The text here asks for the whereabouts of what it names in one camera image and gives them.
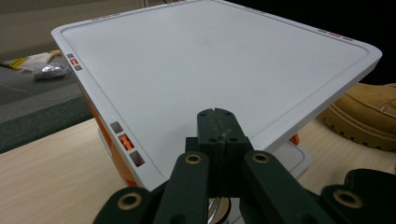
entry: white tray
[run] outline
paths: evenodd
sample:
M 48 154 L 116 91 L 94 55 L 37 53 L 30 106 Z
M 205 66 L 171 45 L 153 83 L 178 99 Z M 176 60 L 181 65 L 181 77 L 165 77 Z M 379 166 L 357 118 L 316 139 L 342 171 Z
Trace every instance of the white tray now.
M 196 136 L 198 112 L 233 112 L 252 145 L 273 152 L 381 57 L 358 40 L 218 0 L 67 24 L 52 35 L 149 190 L 169 178 L 185 138 Z M 122 133 L 143 165 L 123 149 Z

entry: gray carpet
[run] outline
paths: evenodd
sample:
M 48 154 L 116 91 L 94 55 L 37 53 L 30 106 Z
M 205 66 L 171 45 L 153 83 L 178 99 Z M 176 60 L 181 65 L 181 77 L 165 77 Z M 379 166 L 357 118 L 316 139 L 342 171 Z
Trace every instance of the gray carpet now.
M 0 153 L 91 118 L 73 73 L 34 80 L 31 73 L 0 67 Z

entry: boot sole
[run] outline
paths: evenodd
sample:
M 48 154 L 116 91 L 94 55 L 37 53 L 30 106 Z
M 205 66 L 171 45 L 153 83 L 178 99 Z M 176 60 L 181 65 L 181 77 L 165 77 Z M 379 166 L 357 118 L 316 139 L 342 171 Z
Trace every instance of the boot sole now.
M 396 151 L 396 135 L 365 125 L 330 105 L 319 116 L 333 131 L 355 143 L 384 151 Z

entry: wooden table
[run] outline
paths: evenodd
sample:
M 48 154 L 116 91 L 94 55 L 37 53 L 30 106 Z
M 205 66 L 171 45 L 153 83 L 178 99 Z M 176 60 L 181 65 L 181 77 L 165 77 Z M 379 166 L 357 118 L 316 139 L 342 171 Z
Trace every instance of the wooden table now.
M 299 182 L 315 193 L 352 169 L 394 173 L 396 153 L 357 145 L 317 119 L 299 135 L 313 160 Z M 92 223 L 125 187 L 94 119 L 1 154 L 0 168 L 0 223 Z

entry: tan boot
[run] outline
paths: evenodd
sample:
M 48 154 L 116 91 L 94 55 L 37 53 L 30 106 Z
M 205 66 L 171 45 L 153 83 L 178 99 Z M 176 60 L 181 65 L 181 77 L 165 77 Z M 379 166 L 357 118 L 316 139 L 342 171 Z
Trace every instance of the tan boot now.
M 319 117 L 356 143 L 396 151 L 396 84 L 359 83 Z

